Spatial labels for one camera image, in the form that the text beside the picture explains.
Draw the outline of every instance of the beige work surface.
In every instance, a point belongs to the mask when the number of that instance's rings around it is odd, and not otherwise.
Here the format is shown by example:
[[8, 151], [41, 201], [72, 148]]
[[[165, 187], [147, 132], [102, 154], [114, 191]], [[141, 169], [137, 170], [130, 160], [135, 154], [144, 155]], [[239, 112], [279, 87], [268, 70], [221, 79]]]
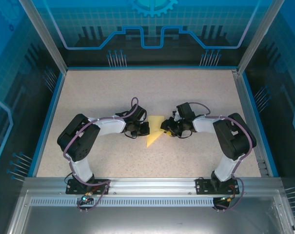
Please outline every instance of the beige work surface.
[[[168, 118], [177, 105], [197, 101], [212, 115], [243, 116], [230, 70], [68, 71], [37, 176], [70, 173], [57, 138], [75, 115], [99, 118], [127, 111], [134, 96], [148, 115]], [[192, 109], [206, 113], [200, 106]], [[188, 139], [162, 134], [148, 148], [145, 136], [110, 134], [96, 139], [88, 158], [96, 177], [199, 177], [210, 176], [221, 156], [216, 135], [209, 133], [194, 133]], [[260, 176], [254, 152], [236, 175]]]

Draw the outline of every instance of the black mounting plate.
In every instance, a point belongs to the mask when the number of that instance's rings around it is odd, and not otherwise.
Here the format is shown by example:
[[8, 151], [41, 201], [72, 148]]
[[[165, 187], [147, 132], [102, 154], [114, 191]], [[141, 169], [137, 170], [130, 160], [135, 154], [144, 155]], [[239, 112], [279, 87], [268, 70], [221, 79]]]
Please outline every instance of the black mounting plate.
[[[107, 179], [96, 179], [94, 181], [94, 183], [102, 183], [102, 182], [105, 182], [105, 181], [107, 181]], [[104, 191], [106, 185], [107, 184], [104, 184], [104, 185], [99, 186], [98, 189], [96, 189], [93, 192], [93, 195], [101, 195], [102, 192]], [[77, 182], [74, 179], [69, 179], [68, 182], [67, 182], [67, 187], [66, 187], [66, 192], [65, 193], [66, 194], [83, 195], [83, 194], [87, 193], [87, 191], [85, 191], [84, 189], [82, 189], [82, 187], [80, 186], [79, 182]]]
[[222, 187], [215, 191], [211, 179], [199, 178], [195, 180], [196, 194], [197, 195], [232, 195], [233, 190], [229, 185], [235, 186], [235, 195], [239, 194], [238, 182], [236, 179], [229, 179], [222, 182]]

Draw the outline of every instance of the yellow triangular object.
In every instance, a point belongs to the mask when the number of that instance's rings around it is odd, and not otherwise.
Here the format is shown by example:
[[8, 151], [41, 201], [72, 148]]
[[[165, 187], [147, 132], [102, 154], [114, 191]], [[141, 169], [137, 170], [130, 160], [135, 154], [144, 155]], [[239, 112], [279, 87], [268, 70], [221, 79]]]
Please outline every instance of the yellow triangular object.
[[165, 116], [148, 116], [149, 135], [147, 136], [146, 147], [150, 146], [164, 131], [160, 129]]

